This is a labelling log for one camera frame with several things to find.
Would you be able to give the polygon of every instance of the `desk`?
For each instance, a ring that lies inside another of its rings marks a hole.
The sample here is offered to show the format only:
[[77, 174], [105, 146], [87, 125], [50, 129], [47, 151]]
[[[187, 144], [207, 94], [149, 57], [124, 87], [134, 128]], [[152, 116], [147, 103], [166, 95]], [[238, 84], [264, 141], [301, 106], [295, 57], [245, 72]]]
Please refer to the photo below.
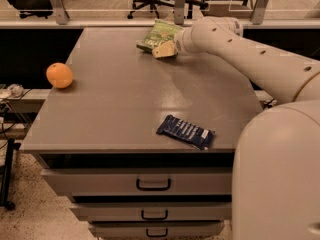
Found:
[[[218, 234], [237, 140], [261, 106], [215, 56], [156, 60], [136, 48], [149, 31], [85, 29], [67, 61], [74, 83], [51, 90], [21, 149], [95, 236]], [[215, 130], [212, 147], [157, 135], [168, 114]]]

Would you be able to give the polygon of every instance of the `metal frame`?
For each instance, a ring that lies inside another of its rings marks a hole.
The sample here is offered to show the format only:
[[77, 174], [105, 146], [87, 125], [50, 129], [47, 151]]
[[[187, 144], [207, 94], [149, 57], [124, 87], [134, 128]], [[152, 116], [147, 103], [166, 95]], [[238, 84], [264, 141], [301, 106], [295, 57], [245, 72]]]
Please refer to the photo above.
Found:
[[253, 24], [262, 24], [269, 0], [257, 0], [254, 6], [251, 22]]
[[69, 21], [69, 15], [64, 8], [62, 0], [50, 0], [53, 10], [56, 12], [56, 22], [65, 25]]
[[176, 25], [184, 24], [184, 4], [186, 0], [174, 1], [174, 23]]
[[5, 164], [3, 167], [1, 167], [2, 180], [0, 192], [0, 206], [5, 207], [7, 210], [13, 210], [15, 208], [15, 204], [11, 201], [8, 201], [12, 159], [14, 149], [16, 149], [14, 141], [14, 139], [8, 140]]

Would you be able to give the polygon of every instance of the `drawer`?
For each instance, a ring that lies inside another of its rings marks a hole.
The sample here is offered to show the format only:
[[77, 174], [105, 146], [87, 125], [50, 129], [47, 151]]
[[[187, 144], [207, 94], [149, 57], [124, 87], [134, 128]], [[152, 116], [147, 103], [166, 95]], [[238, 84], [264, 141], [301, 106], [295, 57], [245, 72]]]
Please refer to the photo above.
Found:
[[231, 203], [89, 203], [74, 204], [73, 214], [80, 221], [212, 221], [230, 220]]
[[214, 236], [220, 234], [223, 222], [173, 223], [99, 223], [89, 224], [95, 237], [164, 238], [175, 236]]
[[57, 195], [225, 195], [231, 168], [44, 169]]

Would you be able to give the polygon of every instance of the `floor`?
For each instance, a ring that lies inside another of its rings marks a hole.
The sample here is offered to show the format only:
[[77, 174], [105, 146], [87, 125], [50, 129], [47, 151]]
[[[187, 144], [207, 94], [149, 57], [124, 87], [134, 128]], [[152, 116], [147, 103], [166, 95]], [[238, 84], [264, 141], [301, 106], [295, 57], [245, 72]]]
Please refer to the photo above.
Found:
[[[125, 19], [132, 8], [132, 0], [63, 0], [64, 7], [70, 19]], [[320, 0], [270, 0], [265, 19], [301, 19], [320, 16]], [[173, 9], [168, 6], [158, 7], [160, 18], [171, 21]], [[134, 13], [134, 20], [155, 18], [149, 12], [149, 7]], [[193, 19], [202, 17], [199, 7], [194, 7]], [[16, 20], [17, 22], [45, 21], [43, 18], [28, 17], [21, 20], [17, 10], [6, 0], [0, 0], [1, 20]]]
[[[71, 18], [125, 18], [132, 0], [64, 0]], [[271, 0], [266, 18], [320, 17], [320, 0]], [[171, 8], [161, 8], [161, 16], [172, 17]], [[135, 20], [154, 17], [149, 11], [138, 12]], [[3, 19], [21, 21], [6, 0], [0, 0], [0, 22]], [[4, 149], [0, 152], [3, 163]], [[0, 240], [91, 240], [95, 239], [85, 222], [79, 222], [69, 211], [70, 202], [58, 197], [41, 178], [41, 167], [30, 154], [16, 152], [13, 161], [10, 200], [13, 211], [0, 208]], [[207, 240], [231, 240], [231, 225], [219, 236]]]

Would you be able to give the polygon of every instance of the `drawer handle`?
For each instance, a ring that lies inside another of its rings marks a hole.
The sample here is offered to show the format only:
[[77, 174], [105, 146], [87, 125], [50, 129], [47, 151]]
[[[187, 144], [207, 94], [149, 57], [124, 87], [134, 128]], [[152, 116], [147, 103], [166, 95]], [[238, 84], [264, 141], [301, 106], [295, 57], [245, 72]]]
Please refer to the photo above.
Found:
[[150, 235], [149, 229], [146, 229], [146, 235], [147, 237], [166, 237], [168, 235], [168, 229], [166, 228], [166, 232], [163, 235]]
[[164, 216], [161, 218], [148, 218], [144, 216], [144, 210], [141, 211], [141, 218], [144, 220], [165, 220], [168, 218], [168, 210], [165, 211]]
[[136, 187], [137, 189], [141, 191], [166, 191], [171, 187], [171, 179], [168, 179], [168, 184], [166, 187], [161, 187], [161, 188], [145, 188], [140, 186], [140, 179], [137, 179], [136, 181]]

